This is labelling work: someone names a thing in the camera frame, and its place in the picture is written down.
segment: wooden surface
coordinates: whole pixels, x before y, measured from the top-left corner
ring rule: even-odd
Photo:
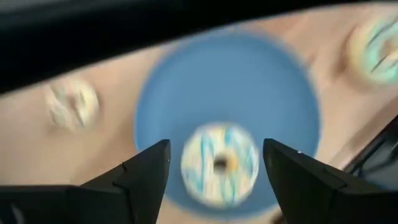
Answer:
[[[307,65],[320,104],[317,159],[323,162],[343,167],[398,114],[398,86],[358,88],[349,81],[342,57],[345,40],[357,23],[395,9],[390,4],[329,7],[239,26],[274,35]],[[47,82],[3,96],[0,184],[82,184],[133,156],[132,117],[139,91],[151,66],[175,44],[122,55],[61,77],[83,77],[97,89],[101,117],[90,130],[68,133],[51,127],[43,96]],[[267,223],[270,217],[232,223]],[[199,219],[165,198],[158,223],[177,222],[220,223]]]

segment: white frosted donut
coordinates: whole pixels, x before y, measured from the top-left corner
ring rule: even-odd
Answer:
[[[181,172],[185,187],[207,206],[239,205],[251,193],[258,171],[258,149],[236,125],[199,127],[184,146]]]
[[[370,84],[398,81],[398,16],[374,17],[355,28],[347,45],[352,74]]]
[[[46,101],[53,124],[71,131],[91,126],[100,107],[94,88],[83,80],[51,85]]]

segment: blue plate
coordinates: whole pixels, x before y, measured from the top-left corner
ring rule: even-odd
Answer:
[[[260,214],[277,200],[262,160],[252,194],[238,207],[209,208],[192,199],[180,160],[185,141],[203,124],[234,122],[259,149],[276,139],[313,156],[319,140],[317,99],[302,67],[269,37],[243,33],[201,35],[181,44],[153,69],[142,90],[134,134],[139,151],[171,140],[165,194],[200,215],[232,220]]]

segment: donut hole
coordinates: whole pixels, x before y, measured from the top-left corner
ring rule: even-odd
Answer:
[[[215,173],[225,174],[228,170],[228,158],[226,156],[215,157],[213,167]]]

